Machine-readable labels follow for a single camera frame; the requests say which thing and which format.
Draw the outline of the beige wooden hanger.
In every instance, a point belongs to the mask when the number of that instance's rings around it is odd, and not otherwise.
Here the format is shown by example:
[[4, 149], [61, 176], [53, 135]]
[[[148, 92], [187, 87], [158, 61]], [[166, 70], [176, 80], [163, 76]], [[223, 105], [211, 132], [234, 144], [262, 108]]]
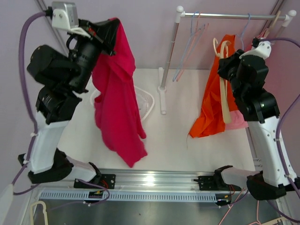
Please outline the beige wooden hanger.
[[[218, 41], [216, 38], [213, 38], [213, 48], [214, 48], [215, 55], [219, 59], [228, 58], [228, 55], [229, 55], [228, 46], [230, 44], [231, 44], [230, 41], [222, 42], [220, 45], [220, 52], [218, 52], [217, 51]], [[232, 122], [232, 119], [230, 116], [230, 110], [229, 110], [228, 101], [227, 101], [228, 81], [225, 80], [224, 78], [220, 77], [219, 78], [219, 86], [220, 86], [220, 97], [221, 97], [221, 108], [222, 108], [223, 121], [225, 124], [230, 124]]]

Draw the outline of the white t shirt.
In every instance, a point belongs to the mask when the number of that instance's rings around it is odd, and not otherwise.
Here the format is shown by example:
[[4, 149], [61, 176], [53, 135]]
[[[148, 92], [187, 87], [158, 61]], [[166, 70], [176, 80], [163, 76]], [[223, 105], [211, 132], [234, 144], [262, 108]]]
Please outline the white t shirt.
[[138, 90], [138, 89], [136, 89], [135, 92], [136, 92], [136, 99], [138, 103], [139, 113], [140, 115], [145, 114], [149, 108], [148, 95], [146, 94], [145, 91]]

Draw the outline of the magenta t shirt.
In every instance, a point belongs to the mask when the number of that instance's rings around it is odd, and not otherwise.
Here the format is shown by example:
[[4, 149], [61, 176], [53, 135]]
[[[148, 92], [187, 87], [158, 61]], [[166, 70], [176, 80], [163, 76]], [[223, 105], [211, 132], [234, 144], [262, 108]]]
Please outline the magenta t shirt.
[[94, 118], [106, 147], [133, 167], [148, 153], [134, 89], [135, 59], [122, 24], [116, 30], [114, 50], [114, 56], [101, 54], [92, 72], [100, 92], [94, 99]]

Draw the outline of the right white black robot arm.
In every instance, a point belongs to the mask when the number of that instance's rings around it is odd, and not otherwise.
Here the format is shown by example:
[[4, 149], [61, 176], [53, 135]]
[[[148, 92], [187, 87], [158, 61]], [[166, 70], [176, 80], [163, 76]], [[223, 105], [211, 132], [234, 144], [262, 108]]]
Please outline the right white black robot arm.
[[300, 188], [300, 179], [290, 165], [281, 136], [282, 117], [277, 101], [263, 87], [268, 71], [262, 57], [246, 54], [241, 49], [220, 59], [217, 71], [231, 85], [237, 108], [261, 151], [263, 170], [223, 166], [215, 170], [213, 184], [220, 190], [229, 185], [246, 188], [259, 201], [276, 200]]

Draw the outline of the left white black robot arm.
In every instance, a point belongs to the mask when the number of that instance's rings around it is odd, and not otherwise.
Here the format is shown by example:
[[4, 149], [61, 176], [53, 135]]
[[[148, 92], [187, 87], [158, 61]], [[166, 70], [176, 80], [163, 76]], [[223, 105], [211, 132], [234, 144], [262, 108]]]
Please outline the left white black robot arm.
[[19, 155], [22, 165], [29, 169], [33, 184], [61, 180], [83, 180], [90, 188], [101, 182], [101, 172], [91, 162], [72, 159], [58, 149], [63, 130], [71, 121], [80, 94], [85, 93], [91, 73], [101, 54], [116, 54], [119, 19], [98, 23], [80, 20], [79, 24], [89, 34], [83, 37], [71, 34], [76, 45], [65, 56], [48, 45], [41, 45], [33, 52], [27, 71], [42, 84], [36, 101], [35, 127], [37, 133], [32, 149]]

